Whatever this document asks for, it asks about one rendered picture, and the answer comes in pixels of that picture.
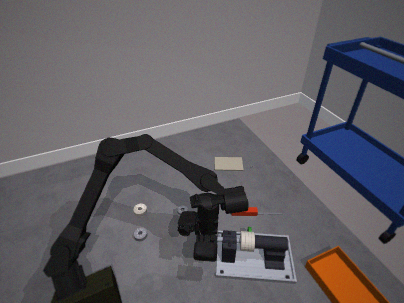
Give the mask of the orange open tray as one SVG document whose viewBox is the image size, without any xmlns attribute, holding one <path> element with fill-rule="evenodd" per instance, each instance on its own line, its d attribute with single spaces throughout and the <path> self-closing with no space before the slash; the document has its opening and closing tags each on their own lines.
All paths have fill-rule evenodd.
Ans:
<svg viewBox="0 0 404 303">
<path fill-rule="evenodd" d="M 305 268 L 333 303 L 390 303 L 339 246 Z"/>
</svg>

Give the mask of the grey cylinder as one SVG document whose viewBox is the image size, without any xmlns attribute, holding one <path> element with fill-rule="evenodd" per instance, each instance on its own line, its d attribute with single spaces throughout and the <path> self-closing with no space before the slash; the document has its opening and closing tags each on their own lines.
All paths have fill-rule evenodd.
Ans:
<svg viewBox="0 0 404 303">
<path fill-rule="evenodd" d="M 217 237 L 217 242 L 223 242 L 223 237 Z M 241 238 L 237 238 L 237 243 L 241 243 Z"/>
</svg>

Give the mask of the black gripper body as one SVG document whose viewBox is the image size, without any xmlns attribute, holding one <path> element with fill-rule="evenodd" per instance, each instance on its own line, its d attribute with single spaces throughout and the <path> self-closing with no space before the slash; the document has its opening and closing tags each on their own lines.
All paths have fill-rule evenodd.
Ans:
<svg viewBox="0 0 404 303">
<path fill-rule="evenodd" d="M 193 258 L 198 261 L 215 262 L 217 260 L 217 244 L 214 243 L 218 229 L 218 216 L 211 221 L 202 220 L 197 213 L 197 224 L 200 226 L 200 241 L 194 245 Z"/>
</svg>

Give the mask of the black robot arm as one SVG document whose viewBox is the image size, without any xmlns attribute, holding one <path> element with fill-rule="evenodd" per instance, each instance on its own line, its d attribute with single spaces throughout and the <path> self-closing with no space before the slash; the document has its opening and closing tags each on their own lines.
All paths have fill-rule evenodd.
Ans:
<svg viewBox="0 0 404 303">
<path fill-rule="evenodd" d="M 148 151 L 181 172 L 201 191 L 216 193 L 201 193 L 190 197 L 191 208 L 197 208 L 197 212 L 181 213 L 177 230 L 180 235 L 189 236 L 195 231 L 195 235 L 199 236 L 197 213 L 202 220 L 214 220 L 218 216 L 219 204 L 226 214 L 248 211 L 249 204 L 243 186 L 224 189 L 212 170 L 186 160 L 148 134 L 124 139 L 103 139 L 98 146 L 92 175 L 70 222 L 50 248 L 51 257 L 43 269 L 46 277 L 51 277 L 58 301 L 86 289 L 83 268 L 76 259 L 91 234 L 86 232 L 87 223 L 109 175 L 124 154 L 140 150 Z"/>
</svg>

